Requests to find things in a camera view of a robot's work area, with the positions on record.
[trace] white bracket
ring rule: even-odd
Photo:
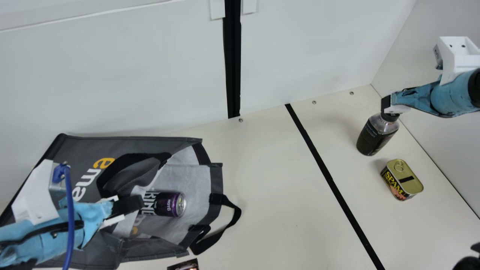
[[[257,0],[243,0],[242,2],[242,14],[257,12]]]
[[[224,0],[210,0],[210,18],[212,20],[225,18]]]
[[[480,67],[480,49],[468,37],[440,37],[434,52],[444,71],[440,85]]]
[[[43,160],[32,170],[12,203],[16,222],[29,220],[33,225],[59,217],[48,186],[52,181],[53,161]]]

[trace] white clip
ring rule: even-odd
[[[257,0],[243,0],[242,14],[250,14],[257,12]]]
[[[112,197],[109,197],[109,198],[101,198],[97,203],[101,203],[101,202],[104,202],[104,201],[118,201],[119,200],[119,197],[117,195],[115,196],[112,196]],[[102,225],[100,226],[99,230],[105,228],[105,227],[108,227],[108,226],[111,226],[115,223],[118,223],[122,220],[125,219],[125,215],[119,215],[119,216],[116,216],[116,217],[113,217],[111,219],[106,219],[103,221]]]
[[[210,0],[210,18],[212,20],[225,18],[224,0]]]

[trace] white wall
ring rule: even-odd
[[[0,30],[177,0],[2,0]]]
[[[370,84],[415,0],[258,0],[243,15],[242,114]]]
[[[227,118],[222,21],[209,0],[0,32],[0,202],[58,133]]]
[[[438,37],[468,36],[480,46],[479,11],[478,0],[418,0],[373,80],[373,87],[385,96],[390,90],[435,81],[440,71],[434,68],[432,50]],[[441,119],[412,110],[400,119],[480,215],[480,112]]]

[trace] blue cable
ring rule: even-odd
[[[63,165],[63,175],[65,175],[65,187],[67,189],[67,212],[68,212],[68,242],[65,261],[62,270],[68,270],[72,261],[73,243],[75,241],[75,211],[73,208],[72,183],[70,182],[70,168]]]

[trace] can lid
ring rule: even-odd
[[[387,162],[387,168],[392,172],[400,186],[409,194],[417,194],[423,191],[423,184],[403,160],[391,160]]]
[[[177,198],[177,216],[181,216],[183,212],[185,211],[185,207],[187,206],[187,202],[185,201],[185,196],[183,194],[180,194]]]
[[[472,104],[480,108],[480,68],[474,71],[468,80],[468,95]]]

